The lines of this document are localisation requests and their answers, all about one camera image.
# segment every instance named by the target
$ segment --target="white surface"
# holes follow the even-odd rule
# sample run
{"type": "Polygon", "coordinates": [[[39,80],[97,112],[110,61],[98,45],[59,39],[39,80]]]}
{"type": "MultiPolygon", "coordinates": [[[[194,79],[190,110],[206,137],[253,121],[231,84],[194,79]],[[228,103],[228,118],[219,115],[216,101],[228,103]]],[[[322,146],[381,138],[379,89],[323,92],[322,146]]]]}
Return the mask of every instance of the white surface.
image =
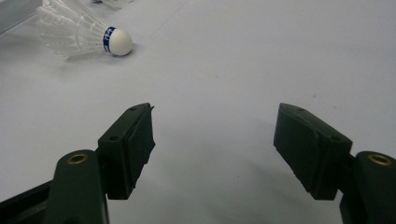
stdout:
{"type": "Polygon", "coordinates": [[[127,6],[131,0],[103,0],[102,2],[110,7],[123,8],[127,6]]]}
{"type": "Polygon", "coordinates": [[[0,200],[95,149],[131,105],[150,102],[157,146],[111,223],[341,223],[273,147],[281,102],[396,157],[395,1],[149,1],[119,11],[134,51],[66,60],[31,20],[0,36],[0,200]]]}

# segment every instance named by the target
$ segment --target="shuttlecock cork base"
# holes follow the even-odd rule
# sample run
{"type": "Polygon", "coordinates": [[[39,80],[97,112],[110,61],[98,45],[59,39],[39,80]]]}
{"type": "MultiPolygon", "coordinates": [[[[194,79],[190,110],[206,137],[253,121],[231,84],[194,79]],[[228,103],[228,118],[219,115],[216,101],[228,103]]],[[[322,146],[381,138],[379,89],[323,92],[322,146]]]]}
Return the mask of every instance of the shuttlecock cork base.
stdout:
{"type": "Polygon", "coordinates": [[[132,50],[131,36],[95,18],[78,0],[43,0],[36,23],[46,46],[56,54],[112,53],[132,50]]]}
{"type": "Polygon", "coordinates": [[[103,46],[106,52],[122,56],[132,50],[132,38],[125,31],[110,26],[103,36],[103,46]]]}

